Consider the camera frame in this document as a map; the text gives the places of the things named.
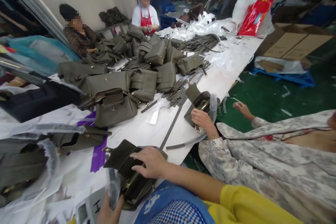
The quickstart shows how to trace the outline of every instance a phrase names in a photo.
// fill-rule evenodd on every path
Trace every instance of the purple paper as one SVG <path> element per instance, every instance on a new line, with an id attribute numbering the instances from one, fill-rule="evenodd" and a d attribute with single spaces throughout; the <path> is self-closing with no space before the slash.
<path id="1" fill-rule="evenodd" d="M 96 112 L 93 111 L 86 118 L 96 118 Z M 93 122 L 90 121 L 79 121 L 77 126 L 89 125 L 94 126 Z M 104 136 L 104 142 L 102 145 L 95 146 L 93 149 L 92 160 L 91 160 L 91 170 L 90 172 L 97 172 L 105 164 L 105 152 L 102 151 L 106 147 L 107 135 Z"/>

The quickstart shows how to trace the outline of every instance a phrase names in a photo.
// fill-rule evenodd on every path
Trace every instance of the red apron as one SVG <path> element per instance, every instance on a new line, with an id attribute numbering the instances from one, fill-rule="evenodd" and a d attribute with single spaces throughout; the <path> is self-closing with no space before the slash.
<path id="1" fill-rule="evenodd" d="M 151 17 L 150 17 L 150 14 L 149 14 L 149 9 L 148 9 L 148 18 L 145 18 L 142 16 L 142 8 L 140 7 L 140 13 L 141 13 L 141 24 L 140 26 L 149 26 L 149 25 L 152 25 L 152 21 L 151 21 Z M 146 31 L 146 35 L 149 35 L 151 33 L 155 33 L 154 30 L 152 30 L 151 32 L 148 32 Z"/>

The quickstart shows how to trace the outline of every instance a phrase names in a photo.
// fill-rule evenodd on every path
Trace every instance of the dark hat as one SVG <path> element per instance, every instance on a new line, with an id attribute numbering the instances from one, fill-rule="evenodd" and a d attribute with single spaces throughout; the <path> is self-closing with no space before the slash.
<path id="1" fill-rule="evenodd" d="M 71 21 L 75 17 L 79 16 L 78 12 L 68 4 L 62 3 L 59 5 L 59 12 L 65 21 Z"/>

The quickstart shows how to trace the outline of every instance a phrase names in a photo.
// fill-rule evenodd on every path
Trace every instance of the plaid shirt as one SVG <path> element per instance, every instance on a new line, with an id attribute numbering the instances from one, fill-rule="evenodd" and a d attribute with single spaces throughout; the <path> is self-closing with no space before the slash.
<path id="1" fill-rule="evenodd" d="M 63 32 L 71 48 L 81 57 L 86 57 L 86 49 L 95 48 L 95 43 L 101 41 L 101 36 L 95 33 L 89 26 L 84 25 L 86 37 L 67 25 Z"/>

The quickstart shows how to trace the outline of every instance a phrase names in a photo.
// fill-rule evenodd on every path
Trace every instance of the green floor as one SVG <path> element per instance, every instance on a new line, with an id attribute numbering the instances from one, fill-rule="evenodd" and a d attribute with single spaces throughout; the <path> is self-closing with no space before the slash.
<path id="1" fill-rule="evenodd" d="M 285 80 L 276 82 L 268 75 L 259 73 L 253 76 L 242 73 L 239 77 L 244 83 L 237 83 L 229 91 L 230 97 L 245 103 L 253 115 L 269 122 L 290 118 L 281 109 L 291 113 L 292 117 L 336 109 L 336 78 L 332 78 L 336 76 L 336 53 L 335 47 L 332 48 L 334 43 L 335 40 L 330 41 L 309 58 L 314 63 L 310 73 L 315 81 L 315 87 L 302 89 L 295 83 Z M 287 92 L 284 85 L 291 94 L 283 98 L 281 95 Z M 220 110 L 221 113 L 218 110 L 217 119 L 242 132 L 251 130 L 251 123 L 232 107 L 234 102 L 236 102 L 234 99 L 227 98 L 225 103 L 227 113 L 223 113 L 223 108 Z M 198 170 L 190 155 L 186 157 L 185 163 L 189 168 Z"/>

